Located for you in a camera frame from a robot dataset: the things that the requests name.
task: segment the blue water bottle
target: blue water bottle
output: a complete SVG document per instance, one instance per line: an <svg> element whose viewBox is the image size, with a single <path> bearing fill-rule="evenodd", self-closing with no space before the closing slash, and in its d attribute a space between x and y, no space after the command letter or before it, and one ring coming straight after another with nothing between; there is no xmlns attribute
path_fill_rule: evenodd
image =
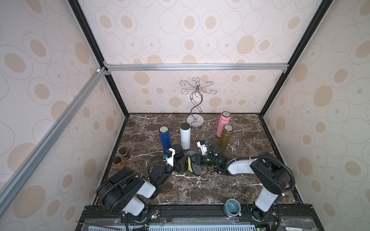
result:
<svg viewBox="0 0 370 231"><path fill-rule="evenodd" d="M159 136L161 138L163 151L171 148L171 137L169 136L169 128L167 126L162 126L159 128Z"/></svg>

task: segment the gold water bottle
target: gold water bottle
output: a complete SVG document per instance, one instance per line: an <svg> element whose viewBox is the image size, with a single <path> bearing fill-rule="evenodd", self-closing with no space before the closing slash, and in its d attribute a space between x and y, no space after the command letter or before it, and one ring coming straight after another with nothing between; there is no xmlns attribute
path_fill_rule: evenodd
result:
<svg viewBox="0 0 370 231"><path fill-rule="evenodd" d="M230 124L227 124L223 127L221 137L220 137L220 140L219 140L220 148L223 151L226 151L226 148L228 147L231 135L233 133L234 133L234 128Z"/></svg>

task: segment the dark brown marble surface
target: dark brown marble surface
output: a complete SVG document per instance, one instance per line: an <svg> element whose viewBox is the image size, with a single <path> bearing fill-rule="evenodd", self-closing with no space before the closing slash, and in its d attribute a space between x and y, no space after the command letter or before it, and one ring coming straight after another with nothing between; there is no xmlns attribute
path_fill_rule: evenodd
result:
<svg viewBox="0 0 370 231"><path fill-rule="evenodd" d="M127 166L137 173L147 175L148 162L162 152L158 128L168 126L172 144L180 143L179 127L186 121L189 114L133 114L128 119L127 126L119 144L125 147L131 155ZM199 129L191 130L190 150L200 152L196 143L200 140L218 142L216 130L220 114L203 114L204 124ZM257 115L232 114L230 124L234 127L229 146L224 152L227 158L249 157L258 155L261 151L273 153L267 135ZM112 165L108 178L118 172ZM261 183L254 174L237 174L220 176L213 168L202 166L202 174L195 176L189 171L185 174L174 172L162 185L160 194L153 200L139 196L149 205L155 204L223 204L227 199L234 198L240 203L243 199L252 204L261 190ZM281 204L294 203L291 192L286 193Z"/></svg>

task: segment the metal cup holder stand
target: metal cup holder stand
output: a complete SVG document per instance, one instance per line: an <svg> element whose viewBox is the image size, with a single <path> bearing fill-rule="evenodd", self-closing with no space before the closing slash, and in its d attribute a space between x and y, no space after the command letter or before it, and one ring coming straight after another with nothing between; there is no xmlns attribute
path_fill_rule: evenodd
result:
<svg viewBox="0 0 370 231"><path fill-rule="evenodd" d="M192 91L190 93L190 101L193 103L194 107L190 109L190 115L188 116L186 121L188 124L190 124L192 128L200 128L204 123L204 118L202 117L202 113L203 113L202 108L199 106L203 102L203 95L201 92L214 95L217 93L217 91L213 89L209 90L210 92L204 90L204 88L213 85L212 81L207 81L206 84L208 85L206 86L201 86L199 82L200 81L199 77L192 78L192 81L195 82L194 86L186 80L182 80L180 82L180 85L182 87L187 87L187 88L182 88L181 93L183 93L184 95L187 95L189 91ZM201 99L199 103L195 101L195 97Z"/></svg>

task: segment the wallpaper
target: wallpaper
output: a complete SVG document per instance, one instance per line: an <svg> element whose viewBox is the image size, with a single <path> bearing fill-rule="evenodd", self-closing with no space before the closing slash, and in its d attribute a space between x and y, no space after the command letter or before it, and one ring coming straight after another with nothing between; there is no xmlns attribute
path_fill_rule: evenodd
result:
<svg viewBox="0 0 370 231"><path fill-rule="evenodd" d="M370 227L370 1L337 1L265 121L326 231Z"/></svg>
<svg viewBox="0 0 370 231"><path fill-rule="evenodd" d="M80 0L108 63L287 62L320 0Z"/></svg>
<svg viewBox="0 0 370 231"><path fill-rule="evenodd" d="M188 83L195 86L194 77L205 86L203 91L216 91L201 91L203 112L260 112L281 74L282 70L112 72L128 111L146 113L189 113L194 106L190 101L193 91L184 95L182 89L193 89ZM184 87L180 85L182 80L188 81Z"/></svg>
<svg viewBox="0 0 370 231"><path fill-rule="evenodd" d="M0 219L0 231L74 231L124 116L103 77Z"/></svg>
<svg viewBox="0 0 370 231"><path fill-rule="evenodd" d="M0 2L0 189L97 69L62 0Z"/></svg>

